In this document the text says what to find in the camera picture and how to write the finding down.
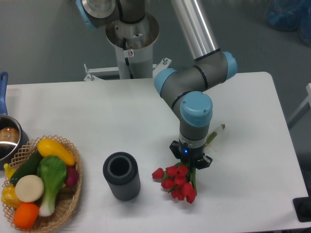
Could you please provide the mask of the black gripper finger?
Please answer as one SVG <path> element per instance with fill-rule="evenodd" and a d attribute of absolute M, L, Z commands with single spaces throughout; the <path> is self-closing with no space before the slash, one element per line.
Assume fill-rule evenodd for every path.
<path fill-rule="evenodd" d="M 212 158 L 206 155 L 203 155 L 195 161 L 195 167 L 197 169 L 208 168 L 212 163 Z"/>
<path fill-rule="evenodd" d="M 182 154 L 179 150 L 179 142 L 178 141 L 173 141 L 170 146 L 169 146 L 171 152 L 173 153 L 173 155 L 175 156 L 176 159 L 180 160 L 182 157 Z"/>

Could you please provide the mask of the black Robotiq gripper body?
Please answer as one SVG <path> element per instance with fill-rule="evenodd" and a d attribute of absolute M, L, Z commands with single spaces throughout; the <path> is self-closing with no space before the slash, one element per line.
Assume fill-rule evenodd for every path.
<path fill-rule="evenodd" d="M 204 155 L 204 148 L 204 145 L 198 148 L 190 148 L 187 143 L 179 142 L 179 150 L 182 154 L 181 161 L 195 167 L 195 161 Z"/>

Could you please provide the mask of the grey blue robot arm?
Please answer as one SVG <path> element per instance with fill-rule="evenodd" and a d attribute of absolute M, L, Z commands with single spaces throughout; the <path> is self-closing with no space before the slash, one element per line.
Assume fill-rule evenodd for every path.
<path fill-rule="evenodd" d="M 179 139 L 170 145 L 174 156 L 196 169 L 209 167 L 212 159 L 204 149 L 213 103 L 206 91 L 232 78 L 238 67 L 233 55 L 216 44 L 200 1 L 172 1 L 194 59 L 194 65 L 183 72 L 153 68 L 159 24 L 146 12 L 145 1 L 78 0 L 76 5 L 87 26 L 105 26 L 121 79 L 154 79 L 158 94 L 180 122 Z"/>

